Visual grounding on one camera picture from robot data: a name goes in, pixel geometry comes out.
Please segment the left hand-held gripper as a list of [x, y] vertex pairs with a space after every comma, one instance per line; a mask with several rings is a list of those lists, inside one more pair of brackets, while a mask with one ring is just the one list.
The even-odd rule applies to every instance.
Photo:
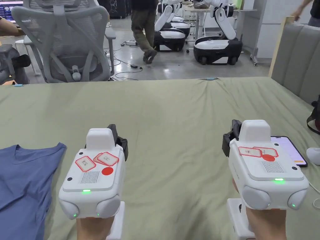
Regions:
[[128, 140], [116, 125], [92, 128], [76, 154], [59, 190], [59, 203], [68, 219], [115, 217], [107, 240], [120, 240], [125, 203], [121, 200], [128, 159]]

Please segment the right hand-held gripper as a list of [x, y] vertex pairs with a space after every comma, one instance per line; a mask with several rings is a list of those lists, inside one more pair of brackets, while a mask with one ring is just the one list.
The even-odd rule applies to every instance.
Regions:
[[[231, 130], [222, 139], [232, 177], [248, 207], [256, 210], [298, 210], [309, 182], [299, 166], [273, 141], [264, 120], [232, 120]], [[236, 238], [254, 238], [241, 221], [242, 202], [227, 200], [227, 210]]]

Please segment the person's left hand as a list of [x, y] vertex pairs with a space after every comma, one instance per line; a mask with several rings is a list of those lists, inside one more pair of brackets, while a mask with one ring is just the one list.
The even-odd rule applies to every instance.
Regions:
[[77, 218], [77, 240], [105, 240], [110, 234], [114, 216], [110, 218]]

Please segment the person's right hand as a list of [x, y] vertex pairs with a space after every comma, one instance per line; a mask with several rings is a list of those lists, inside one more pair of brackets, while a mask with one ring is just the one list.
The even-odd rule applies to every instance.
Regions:
[[287, 211], [283, 209], [256, 210], [247, 206], [240, 196], [241, 221], [256, 240], [287, 240]]

